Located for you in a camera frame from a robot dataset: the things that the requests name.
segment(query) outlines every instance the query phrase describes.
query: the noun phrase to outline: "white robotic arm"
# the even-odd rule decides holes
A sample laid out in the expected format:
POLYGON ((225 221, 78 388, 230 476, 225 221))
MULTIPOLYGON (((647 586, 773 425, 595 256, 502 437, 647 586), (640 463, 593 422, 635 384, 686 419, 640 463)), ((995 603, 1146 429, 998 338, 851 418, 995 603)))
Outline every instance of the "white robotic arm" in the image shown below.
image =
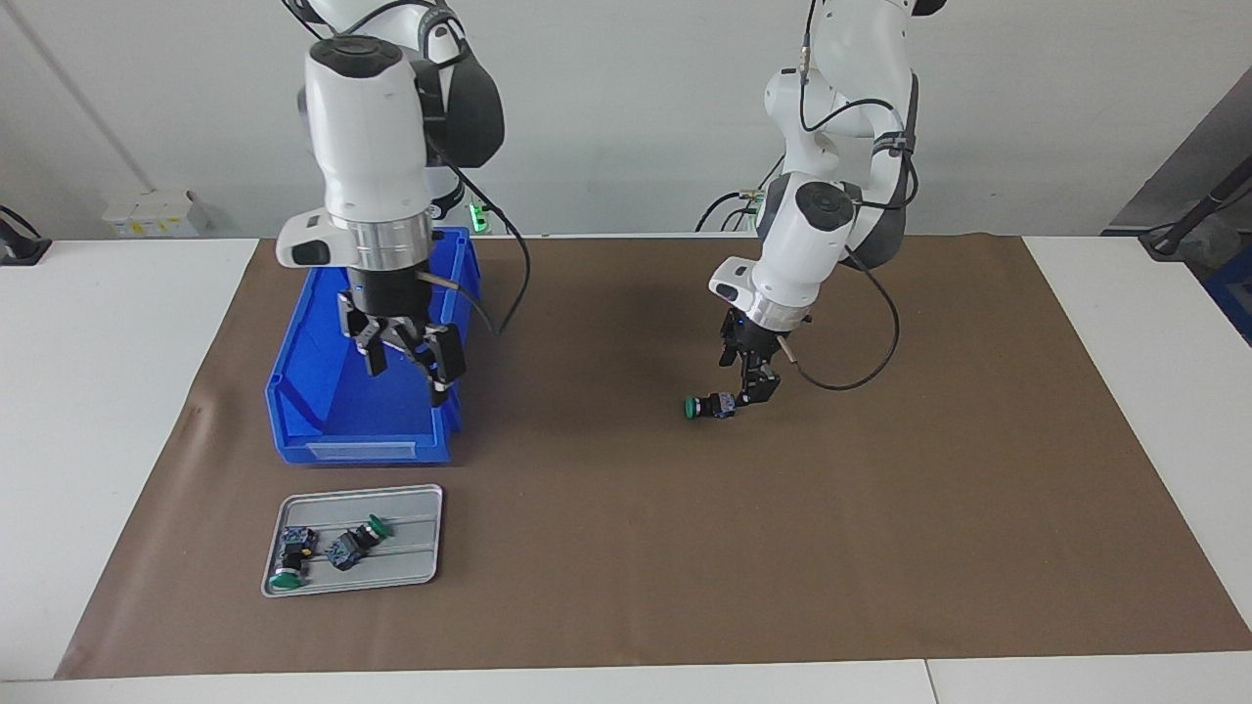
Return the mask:
POLYGON ((309 49, 300 100, 326 205, 287 222, 278 261, 346 267, 341 323, 369 373, 398 349, 441 403, 464 358, 458 331, 428 314, 432 214, 463 193, 446 165, 480 167, 503 142, 500 94, 442 1, 284 1, 334 34, 309 49))
POLYGON ((722 323, 720 365, 742 365, 737 395, 687 400, 687 416, 730 417, 769 401, 780 378, 770 367, 800 327, 835 266, 851 258, 866 269, 888 262, 904 237, 904 212, 916 189, 911 167, 918 85, 905 51, 914 14, 945 0, 814 0, 801 65, 777 73, 765 109, 786 142, 781 175, 757 218, 761 257, 732 257, 709 281, 731 304, 722 323), (831 135, 873 138, 869 178, 835 182, 831 135))

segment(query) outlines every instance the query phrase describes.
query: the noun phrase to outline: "blue plastic bin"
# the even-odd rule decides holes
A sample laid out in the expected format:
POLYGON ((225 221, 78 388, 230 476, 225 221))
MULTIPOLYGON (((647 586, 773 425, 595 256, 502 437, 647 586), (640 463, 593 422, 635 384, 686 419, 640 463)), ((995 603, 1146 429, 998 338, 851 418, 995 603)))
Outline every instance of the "blue plastic bin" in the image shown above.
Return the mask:
MULTIPOLYGON (((470 230, 441 230, 431 271, 478 296, 480 272, 470 230)), ((426 376, 387 348, 387 371, 366 373, 356 344, 339 329, 342 268, 309 271, 274 372, 265 386, 278 453, 293 465, 424 465, 451 460, 448 435, 461 430, 457 387, 431 407, 426 376)), ((436 287, 431 318, 456 323, 464 342, 470 303, 436 287)))

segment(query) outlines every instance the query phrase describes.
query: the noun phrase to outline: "white wall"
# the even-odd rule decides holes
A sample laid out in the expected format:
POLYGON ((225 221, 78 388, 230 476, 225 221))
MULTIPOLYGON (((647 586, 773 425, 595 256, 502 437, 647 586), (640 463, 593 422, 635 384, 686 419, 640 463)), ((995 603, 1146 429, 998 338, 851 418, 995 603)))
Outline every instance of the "white wall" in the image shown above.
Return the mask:
MULTIPOLYGON (((141 174, 194 189, 223 234, 318 204, 293 108, 308 38, 278 0, 0 0, 0 200, 51 234, 98 234, 100 193, 136 175, 81 111, 48 109, 66 91, 46 66, 13 68, 40 56, 5 5, 141 174)), ((803 0, 453 6, 507 111, 481 182, 528 232, 687 229, 780 149, 760 94, 795 61, 803 0)), ((1098 233, 1252 64, 1249 30, 1247 0, 952 0, 918 19, 910 230, 1098 233)))

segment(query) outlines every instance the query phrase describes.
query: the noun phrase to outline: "black cable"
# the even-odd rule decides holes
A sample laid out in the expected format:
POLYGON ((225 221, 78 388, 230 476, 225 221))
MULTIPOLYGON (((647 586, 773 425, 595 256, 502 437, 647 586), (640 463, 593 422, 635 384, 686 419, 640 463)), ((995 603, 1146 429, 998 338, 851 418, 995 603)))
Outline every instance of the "black cable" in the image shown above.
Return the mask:
MULTIPOLYGON (((818 11, 818 0, 809 0, 809 16, 806 16, 804 20, 804 41, 800 45, 805 55, 805 64, 808 64, 809 61, 808 59, 809 50, 813 46, 813 15, 816 11, 818 11)), ((839 115, 844 114, 848 110, 851 110, 853 108, 860 108, 863 105, 878 105, 880 108, 886 108, 888 110, 890 110, 891 116, 899 118, 899 113, 896 111, 895 105, 891 105, 886 100, 881 100, 879 98, 863 98, 860 100, 853 100, 851 103, 846 103, 843 106, 836 108, 833 113, 830 113, 825 118, 821 118, 821 120, 818 124, 809 127, 809 123, 804 116, 804 98, 806 94, 805 88, 808 85, 809 85, 809 66, 808 65, 800 66, 800 127, 804 128, 804 132, 818 132, 819 129, 824 128, 826 123, 829 123, 830 120, 838 118, 839 115)))
MULTIPOLYGON (((779 160, 777 160, 777 162, 774 162, 774 168, 771 168, 771 169, 769 170, 769 173, 766 173, 766 174, 765 174, 765 178, 762 178, 762 179, 761 179, 761 183, 757 183, 757 184, 756 184, 756 190, 762 190, 762 189, 765 189, 765 184, 766 184, 766 183, 769 183, 769 182, 770 182, 770 178, 772 178, 772 177, 774 177, 774 172, 779 170, 779 168, 780 168, 780 167, 782 165, 782 160, 784 160, 784 159, 786 159, 786 152, 784 152, 784 153, 782 153, 782 154, 781 154, 781 155, 779 157, 779 160)), ((737 232, 737 230, 739 230, 739 228, 740 228, 740 227, 741 227, 742 224, 744 224, 744 215, 739 215, 739 219, 737 219, 737 220, 735 220, 735 230, 737 232)))
POLYGON ((891 111, 891 116, 896 115, 895 105, 891 105, 886 100, 883 100, 880 98, 861 98, 860 100, 853 100, 851 103, 844 103, 843 106, 835 108, 835 110, 831 111, 829 115, 826 115, 825 118, 821 118, 821 120, 818 122, 818 124, 809 125, 805 122, 805 116, 804 116, 804 95, 805 95, 804 86, 808 83, 809 83, 808 79, 805 79, 803 76, 800 78, 800 127, 804 128, 804 132, 818 132, 819 129, 826 127, 826 123, 829 123, 830 120, 833 120, 833 119, 838 118, 839 115, 846 113, 848 110, 851 110, 853 108, 860 108, 860 106, 864 106, 864 105, 878 105, 880 108, 886 108, 888 110, 891 111))
POLYGON ((377 18, 378 15, 388 10, 394 10, 396 8, 403 8, 404 5, 421 5, 422 8, 432 8, 432 9, 438 6, 434 3, 429 3, 427 0, 394 0, 392 3, 386 3, 378 8, 374 8, 368 15, 353 23, 352 26, 349 26, 343 31, 338 31, 336 34, 354 34, 357 30, 366 26, 366 24, 368 24, 369 20, 377 18))
POLYGON ((786 353, 788 360, 793 365, 795 365, 796 372, 799 372, 800 376, 804 377, 804 381, 811 383, 813 386, 816 386, 818 388, 824 388, 826 391, 851 391, 854 388, 860 388, 866 383, 874 381, 874 378, 876 378, 878 375, 880 375, 883 370, 886 368, 886 365, 891 362, 891 357, 895 356, 896 347, 900 346, 900 311, 895 307, 895 301, 891 299, 891 294, 886 292, 886 288, 883 287, 883 284, 878 281, 878 277, 874 276, 874 272, 871 272, 869 267, 866 267, 860 261, 860 258, 856 257, 856 253, 853 252, 851 248, 849 247, 844 247, 844 249, 848 252, 848 257, 853 261, 853 263, 856 264, 856 267, 861 272, 864 272, 866 277, 869 277, 870 283, 873 283, 874 288, 876 288, 878 292, 883 296, 883 299, 886 301, 886 307, 891 309, 891 326, 894 331, 891 333, 891 347, 890 349, 886 351, 886 356, 883 357, 883 361, 879 362, 878 367, 875 367, 874 371, 869 373, 869 376, 861 378, 860 381, 845 385, 823 383, 809 376, 809 373, 804 371, 804 367, 800 366, 800 360, 798 360, 793 355, 790 346, 786 344, 786 341, 782 337, 779 337, 779 342, 782 344, 784 353, 786 353))
MULTIPOLYGON (((1221 213, 1222 210, 1224 210, 1224 209, 1227 209, 1227 208, 1233 208, 1233 207, 1234 207, 1234 205, 1236 205, 1236 204, 1237 204, 1237 203, 1238 203, 1239 200, 1243 200, 1244 198, 1247 198, 1247 197, 1248 197, 1248 194, 1252 194, 1252 187, 1248 187, 1248 189, 1247 189, 1247 190, 1244 190, 1243 193, 1241 193, 1241 194, 1238 194, 1237 197, 1234 197, 1234 198, 1231 198, 1229 200, 1227 200, 1227 202, 1222 203, 1222 204, 1221 204, 1221 205, 1218 205, 1218 207, 1217 207, 1217 209, 1216 209, 1216 210, 1213 210, 1213 212, 1214 212, 1214 213, 1221 213)), ((1181 223, 1181 222, 1182 222, 1182 220, 1174 220, 1174 222, 1172 222, 1172 223, 1163 223, 1163 224, 1159 224, 1159 225, 1157 225, 1157 227, 1153 227, 1153 228, 1148 228, 1148 229, 1146 229, 1146 230, 1144 230, 1144 234, 1151 234, 1151 233, 1153 233, 1153 232, 1161 232, 1161 230, 1163 230, 1163 229, 1169 229, 1169 228, 1172 228, 1173 225, 1176 225, 1176 224, 1178 224, 1178 223, 1181 223)))
POLYGON ((704 228, 704 224, 709 219, 709 215, 711 215, 712 212, 717 209, 717 205, 721 205, 726 200, 731 200, 734 198, 740 198, 740 194, 739 194, 737 190, 731 190, 730 193, 727 193, 727 194, 722 195, 721 198, 717 198, 716 200, 714 200, 712 205, 709 205, 709 209, 705 210, 705 214, 700 215, 700 222, 696 223, 695 232, 700 232, 704 228))
POLYGON ((496 332, 496 323, 491 319, 491 316, 487 313, 487 308, 482 304, 482 301, 480 301, 478 297, 475 296, 473 293, 466 291, 459 283, 449 278, 443 278, 441 276, 432 274, 429 272, 422 272, 421 274, 418 274, 417 278, 427 283, 433 283, 436 286, 447 288, 453 293, 459 293, 466 301, 470 302, 470 306, 478 312, 478 317, 482 318, 482 322, 487 324, 487 332, 490 332, 491 334, 497 334, 497 336, 500 334, 498 332, 496 332))
POLYGON ((6 208, 6 207, 4 207, 4 205, 0 205, 0 213, 4 213, 4 214, 6 214, 6 215, 9 215, 10 218, 13 218, 13 220, 14 220, 15 223, 18 223, 18 224, 20 224, 21 227, 24 227, 24 228, 26 228, 28 230, 30 230, 30 234, 34 234, 34 236, 35 236, 35 239, 43 239, 43 236, 40 236, 40 234, 39 234, 39 230, 38 230, 38 229, 35 229, 35 225, 30 224, 30 220, 28 220, 26 218, 24 218, 24 217, 19 215, 19 214, 18 214, 18 213, 15 213, 15 212, 14 212, 13 209, 10 209, 10 208, 6 208))
POLYGON ((901 203, 873 203, 864 200, 858 203, 863 208, 876 208, 879 210, 903 210, 913 204, 913 200, 918 197, 918 192, 921 190, 921 180, 918 178, 918 169, 913 165, 913 157, 908 153, 900 155, 904 159, 904 168, 908 169, 908 178, 913 180, 913 192, 909 193, 901 203))
POLYGON ((500 217, 500 220, 505 223, 505 229, 508 230, 508 234, 513 236, 513 239, 517 241, 517 246, 522 249, 522 259, 525 261, 526 266, 526 271, 522 276, 522 286, 517 291, 517 297, 513 298, 513 304, 508 307, 508 312, 505 313, 505 318, 500 322, 500 328, 496 333, 496 334, 505 334, 505 331, 508 329, 508 323, 512 322, 513 319, 513 313, 517 312, 517 307, 521 306, 522 299, 526 298, 526 289, 530 288, 531 286, 531 248, 526 246, 526 238, 523 238, 522 233, 517 230, 517 228, 513 225, 513 222, 508 219, 508 215, 505 214, 505 210, 501 209, 498 205, 496 205, 491 200, 491 198, 486 193, 483 193, 481 188, 478 188, 478 184, 476 184, 468 175, 466 175, 463 170, 461 170, 461 167, 452 163, 452 159, 448 158, 447 152, 444 152, 442 147, 436 144, 434 140, 429 138, 429 135, 427 135, 426 143, 429 144, 431 149, 439 155, 439 159, 443 160, 443 165, 452 169, 452 173, 457 174, 457 178, 464 182, 464 184, 470 187, 470 190, 472 190, 475 195, 477 195, 478 199, 482 200, 483 208, 491 210, 492 213, 496 213, 496 215, 500 217))
POLYGON ((295 8, 292 8, 287 3, 283 3, 283 6, 287 8, 287 11, 290 13, 293 18, 295 18, 295 21, 300 23, 304 26, 304 29, 309 30, 309 34, 312 34, 313 36, 316 36, 318 39, 318 41, 326 39, 324 36, 322 36, 321 34, 318 34, 318 31, 316 29, 313 29, 313 25, 310 25, 307 21, 304 21, 304 18, 299 16, 299 14, 295 13, 295 8))
MULTIPOLYGON (((726 228, 730 227, 730 218, 734 218, 735 215, 739 215, 739 222, 744 222, 744 215, 751 215, 755 212, 756 210, 754 210, 752 208, 740 208, 740 209, 732 212, 731 214, 726 215, 725 220, 722 220, 722 223, 721 223, 721 232, 729 232, 726 228)), ((739 230, 739 225, 737 224, 735 225, 735 230, 739 230)))

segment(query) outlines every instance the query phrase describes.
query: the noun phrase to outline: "silver tray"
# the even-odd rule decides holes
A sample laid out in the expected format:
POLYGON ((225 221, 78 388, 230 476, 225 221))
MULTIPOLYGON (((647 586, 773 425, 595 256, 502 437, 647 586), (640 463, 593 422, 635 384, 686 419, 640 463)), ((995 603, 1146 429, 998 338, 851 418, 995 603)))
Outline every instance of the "silver tray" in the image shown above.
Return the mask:
POLYGON ((438 566, 442 517, 443 489, 433 484, 289 496, 278 510, 260 593, 270 598, 308 596, 428 582, 438 566), (351 570, 337 570, 322 551, 344 531, 366 522, 369 514, 382 519, 393 535, 351 570), (279 559, 278 536, 288 526, 317 531, 317 550, 304 560, 303 586, 275 589, 269 576, 279 559))

